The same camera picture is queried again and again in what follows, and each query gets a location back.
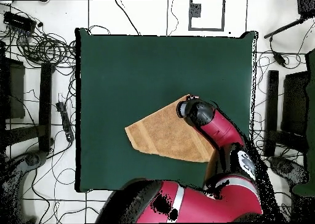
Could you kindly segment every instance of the white floor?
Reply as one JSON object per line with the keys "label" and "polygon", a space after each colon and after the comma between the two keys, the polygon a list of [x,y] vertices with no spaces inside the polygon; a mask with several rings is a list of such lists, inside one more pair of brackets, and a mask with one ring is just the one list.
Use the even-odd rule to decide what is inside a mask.
{"label": "white floor", "polygon": [[[203,9],[209,9],[214,14],[201,15],[201,19],[196,22],[193,21],[193,27],[202,28],[217,28],[220,26],[219,19],[221,18],[220,10],[217,5],[220,5],[220,1],[216,0],[194,0],[194,3],[201,3]],[[118,4],[124,8],[128,13],[130,19],[134,23],[138,32],[143,35],[158,35],[165,36],[230,36],[239,37],[245,31],[257,31],[259,38],[257,42],[257,51],[264,52],[270,50],[269,40],[263,39],[263,36],[267,33],[276,30],[277,28],[296,20],[299,15],[297,13],[297,0],[226,0],[226,14],[225,14],[225,30],[224,32],[213,31],[188,31],[188,8],[189,0],[118,0]],[[12,4],[13,7],[18,8],[30,14],[32,17],[36,17],[44,24],[44,31],[46,33],[55,33],[70,43],[75,39],[74,29],[77,27],[87,28],[92,25],[100,25],[106,27],[111,34],[136,34],[134,28],[129,23],[127,17],[123,11],[116,5],[114,0],[93,0],[93,1],[50,1],[47,4],[43,4],[39,1],[15,1]],[[3,13],[9,10],[8,7],[0,5],[0,30],[5,30],[5,26],[2,22]],[[314,23],[314,20],[308,20],[302,25],[295,26],[281,34],[275,35],[273,39],[273,49],[278,52],[292,52],[297,53],[300,49],[302,40],[309,30],[310,26]],[[309,32],[305,42],[300,50],[300,53],[307,53],[315,47],[315,39],[312,32]],[[107,31],[95,27],[92,29],[93,34],[107,34]],[[12,47],[12,52],[17,53],[17,49]],[[11,54],[11,57],[17,59],[16,55]],[[264,54],[261,57],[260,65],[263,67],[263,72],[268,72],[270,69],[279,70],[280,82],[279,93],[283,90],[283,79],[286,74],[295,73],[298,71],[306,70],[306,65],[301,64],[294,70],[288,70],[277,63],[273,63],[267,67],[268,58],[270,63],[273,62],[273,58],[270,54]],[[26,67],[30,67],[29,64],[21,57],[21,61],[24,62]],[[297,61],[295,57],[289,57],[290,67],[295,67]],[[39,96],[39,70],[26,70],[25,74],[25,92],[29,92],[34,89],[35,95]],[[257,68],[257,79],[261,76],[261,69]],[[265,92],[266,90],[265,75],[260,83],[260,89]],[[55,72],[53,76],[52,86],[52,103],[58,102],[58,96],[62,94],[64,97],[68,92],[69,77]],[[25,99],[36,100],[33,93],[25,94]],[[265,95],[257,90],[256,103],[260,103],[265,100]],[[30,110],[30,113],[35,122],[38,122],[38,103],[25,102],[25,105]],[[68,106],[68,112],[72,115],[75,112],[75,99],[73,99],[73,106]],[[278,124],[281,121],[281,97],[279,97],[279,115]],[[261,104],[256,107],[255,120],[259,121],[261,114],[261,120],[264,120],[265,106]],[[14,119],[15,123],[30,123],[31,119],[27,113],[23,120]],[[62,130],[60,114],[56,111],[52,112],[52,136]],[[23,126],[12,125],[12,128]],[[260,123],[255,123],[255,129],[260,130]],[[23,143],[13,145],[12,148],[7,149],[7,155],[12,157],[24,152],[31,144],[36,143],[37,140],[30,140]],[[63,132],[58,134],[55,152],[63,150],[67,146],[65,135]],[[38,170],[39,180],[45,175],[55,164],[59,156],[53,161],[47,161]],[[75,169],[75,144],[65,152],[62,158],[58,161],[58,164],[54,166],[54,174],[58,176],[60,172],[67,168]],[[275,191],[284,191],[289,193],[286,182],[269,172],[271,182]],[[38,197],[32,192],[30,188],[31,182],[34,179],[34,172],[31,172],[26,179],[24,186],[24,206],[27,215],[36,215],[39,219],[47,209],[47,203],[41,200],[34,200]],[[58,180],[62,183],[72,183],[74,181],[74,171],[65,170]],[[84,208],[91,207],[96,211],[99,211],[104,201],[110,195],[110,191],[91,191],[87,194],[77,193],[74,190],[74,184],[62,185],[56,183],[56,179],[53,176],[52,171],[49,171],[42,179],[40,179],[34,186],[35,190],[45,197],[46,199],[59,200],[55,209],[58,207],[58,218],[60,218],[66,212],[74,212],[81,210],[81,212],[75,214],[66,214],[60,220],[62,223],[93,223],[97,217],[97,214],[92,209],[84,210]],[[276,195],[276,199],[280,204],[290,204],[288,198],[281,194]],[[44,216],[42,222],[56,223],[54,214],[54,202],[50,202],[50,208]]]}

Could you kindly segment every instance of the towel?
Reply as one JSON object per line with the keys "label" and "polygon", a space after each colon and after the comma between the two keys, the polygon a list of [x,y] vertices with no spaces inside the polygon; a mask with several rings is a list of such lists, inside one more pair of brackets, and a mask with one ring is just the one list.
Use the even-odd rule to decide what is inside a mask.
{"label": "towel", "polygon": [[184,100],[186,95],[126,127],[132,147],[142,153],[183,161],[209,162],[215,153],[213,146],[177,116],[176,106]]}

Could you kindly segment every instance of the black metal frame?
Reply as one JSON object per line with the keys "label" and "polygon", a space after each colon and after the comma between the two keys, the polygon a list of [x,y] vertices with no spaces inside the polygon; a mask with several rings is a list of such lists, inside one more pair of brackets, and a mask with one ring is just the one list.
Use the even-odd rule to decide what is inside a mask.
{"label": "black metal frame", "polygon": [[278,85],[279,72],[269,70],[266,91],[264,156],[274,156],[277,143],[301,153],[306,153],[308,151],[308,142],[305,136],[277,130]]}
{"label": "black metal frame", "polygon": [[[24,180],[28,172],[41,167],[47,159],[53,140],[51,132],[51,63],[41,65],[41,85],[39,96],[39,125],[6,130],[6,109],[9,103],[10,68],[6,65],[6,45],[0,41],[0,223],[35,223],[27,220],[23,213],[22,197]],[[38,137],[39,150],[21,154],[7,161],[6,147],[14,143]]]}
{"label": "black metal frame", "polygon": [[[24,142],[36,137],[39,142],[39,150],[43,152],[49,152],[50,141],[50,124],[51,124],[51,90],[52,90],[52,73],[54,71],[51,63],[43,63],[41,65],[41,85],[39,96],[39,125],[38,126],[26,126],[11,130],[0,130],[0,146],[9,146],[15,143]],[[0,83],[1,87],[4,86],[4,81],[8,81],[10,76],[10,70],[0,71]],[[2,95],[0,99],[6,99],[7,95]],[[6,124],[5,117],[1,117],[1,124]]]}

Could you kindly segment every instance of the green tabletop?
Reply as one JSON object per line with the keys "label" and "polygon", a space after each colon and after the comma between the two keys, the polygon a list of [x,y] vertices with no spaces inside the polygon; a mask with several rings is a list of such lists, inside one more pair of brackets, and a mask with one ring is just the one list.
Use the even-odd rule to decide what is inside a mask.
{"label": "green tabletop", "polygon": [[97,36],[80,29],[76,39],[81,48],[78,191],[118,190],[134,178],[201,187],[206,163],[141,153],[124,130],[183,95],[217,102],[249,134],[255,32],[210,38]]}

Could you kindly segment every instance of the black cable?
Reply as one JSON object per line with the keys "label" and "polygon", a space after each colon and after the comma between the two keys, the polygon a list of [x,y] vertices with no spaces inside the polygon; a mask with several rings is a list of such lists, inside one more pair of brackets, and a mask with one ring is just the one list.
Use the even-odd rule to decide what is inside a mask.
{"label": "black cable", "polygon": [[179,24],[178,18],[177,18],[177,17],[174,15],[174,13],[173,13],[173,3],[174,3],[174,0],[172,0],[172,5],[171,5],[171,7],[170,7],[170,13],[172,13],[172,15],[176,18],[177,24],[176,24],[175,29],[170,32],[169,36],[170,36],[174,31],[177,30],[177,26],[178,26],[178,24]]}
{"label": "black cable", "polygon": [[133,26],[133,28],[135,29],[135,31],[137,32],[138,35],[141,35],[138,30],[135,28],[135,25],[132,23],[132,21],[130,20],[129,16],[127,15],[126,11],[118,4],[117,0],[115,0],[115,3],[117,4],[117,6],[125,13],[126,17],[128,18],[130,24]]}
{"label": "black cable", "polygon": [[107,28],[105,28],[104,26],[99,26],[99,25],[90,26],[90,28],[88,30],[91,32],[92,28],[95,28],[95,27],[103,28],[104,30],[106,30],[108,32],[109,35],[111,34],[111,32]]}
{"label": "black cable", "polygon": [[[19,11],[18,14],[25,14],[28,18],[40,22],[38,19],[31,17],[30,15],[22,12],[21,10],[18,10],[18,11]],[[40,69],[41,67],[40,66],[37,67],[36,65],[40,65],[41,63],[44,63],[44,62],[51,62],[51,63],[55,64],[56,72],[58,72],[58,73],[60,73],[60,74],[62,74],[64,76],[69,76],[70,80],[69,80],[69,86],[68,86],[68,92],[67,92],[65,105],[67,104],[68,101],[70,101],[71,102],[71,106],[75,109],[75,107],[73,106],[73,103],[72,103],[72,99],[71,99],[72,97],[76,96],[76,88],[75,88],[76,78],[75,78],[75,63],[74,63],[75,56],[76,56],[75,55],[75,41],[72,41],[68,45],[63,37],[61,37],[61,36],[59,36],[57,34],[54,34],[54,33],[46,34],[44,32],[43,26],[42,26],[42,30],[39,30],[38,27],[36,27],[36,29],[37,29],[38,33],[34,32],[31,36],[26,38],[22,34],[17,34],[15,31],[12,32],[11,28],[7,26],[5,32],[2,33],[0,38],[1,39],[10,38],[8,48],[11,49],[11,47],[13,47],[13,46],[17,47],[17,49],[20,52],[20,54],[17,54],[17,53],[13,53],[13,54],[15,54],[17,56],[18,60],[20,60],[18,58],[18,56],[25,58],[27,64],[29,64],[29,66],[31,67],[31,68],[25,67],[26,69]],[[71,71],[69,73],[64,73],[64,72],[61,72],[59,70],[60,68],[71,68]],[[34,97],[36,99],[38,99],[37,96],[34,93],[34,89],[29,91],[28,93],[30,93],[32,91],[33,91]],[[24,105],[22,100],[19,100],[17,97],[14,97],[14,96],[11,96],[11,97],[15,98],[17,101],[21,102]],[[39,102],[39,101],[33,101],[33,100],[24,100],[24,101],[27,101],[27,102]],[[34,123],[33,118],[30,115],[29,110],[27,109],[27,107],[25,105],[24,105],[24,107],[28,111],[29,116],[30,116],[30,118],[31,118],[31,120],[33,122],[33,125],[36,126],[35,123]],[[62,155],[59,157],[58,161],[54,165],[52,165],[52,168],[50,169],[50,170],[53,171],[54,177],[55,177],[54,166],[62,158],[62,156],[64,155],[65,151],[67,149],[69,149],[71,146],[72,146],[72,143],[69,144],[64,150],[59,151],[58,153],[54,153],[53,152],[53,155],[47,157],[47,159],[52,158],[52,163],[53,163],[54,157],[56,155],[62,153]],[[40,181],[45,175],[47,175],[49,173],[49,171],[46,172],[39,180],[37,180],[37,182]],[[37,184],[37,182],[35,182],[36,176],[33,179],[32,185],[31,185],[31,187],[28,190],[30,190],[32,188],[34,193],[36,195],[38,195],[36,190],[34,189],[35,184]],[[58,177],[57,177],[57,181],[56,182],[59,182],[61,184],[65,184],[65,183],[62,183],[61,181],[59,181]],[[47,201],[47,199],[43,198],[42,196],[40,196],[40,195],[38,195],[38,196],[40,198],[42,198],[42,200]],[[56,220],[58,220],[58,218],[57,218],[57,211],[58,211],[57,206],[59,205],[59,202],[56,202],[55,200],[54,200],[54,202],[55,202],[54,214],[52,215],[52,217],[55,216]],[[41,217],[40,223],[42,223],[42,219],[44,218],[45,214],[49,210],[49,207],[45,211],[44,215]]]}
{"label": "black cable", "polygon": [[35,191],[35,189],[34,189],[34,182],[35,182],[36,177],[37,177],[37,168],[35,169],[35,177],[34,177],[34,179],[33,179],[33,181],[32,181],[31,188],[32,188],[34,194],[36,194],[38,197],[42,198],[43,200],[47,201],[47,203],[48,203],[48,208],[46,209],[46,211],[45,211],[44,214],[42,215],[41,219],[39,220],[39,224],[41,224],[41,223],[42,223],[42,219],[44,218],[45,214],[48,212],[48,210],[49,210],[49,208],[50,208],[50,202],[49,202],[46,198],[42,197],[41,195],[39,195],[39,194]]}
{"label": "black cable", "polygon": [[60,221],[62,220],[63,216],[65,216],[66,214],[76,214],[76,213],[82,212],[82,211],[84,211],[84,210],[86,210],[86,209],[91,209],[91,210],[94,211],[96,214],[99,214],[99,212],[98,212],[97,210],[93,209],[92,207],[86,207],[86,208],[83,208],[83,209],[81,209],[81,210],[77,210],[77,211],[74,211],[74,212],[66,212],[65,214],[63,214],[63,215],[60,217],[60,219],[58,220],[57,224],[60,223]]}
{"label": "black cable", "polygon": [[[54,154],[53,157],[56,156],[56,155],[58,155],[58,154],[60,154],[60,153],[62,153],[62,152],[64,152],[64,151],[66,151],[66,150],[68,150],[68,149],[72,146],[72,144],[73,144],[73,143],[70,143],[64,150],[59,151],[58,153]],[[52,170],[52,169],[50,168],[36,183],[34,183],[34,185],[37,184],[42,178],[44,178],[51,170]],[[31,189],[31,187],[29,187],[29,188],[23,193],[23,195],[24,195],[27,191],[29,191],[30,189]]]}
{"label": "black cable", "polygon": [[292,199],[292,197],[290,195],[288,195],[287,193],[284,193],[283,191],[276,191],[274,194],[283,194],[283,195],[286,195],[287,197],[289,197],[290,199]]}

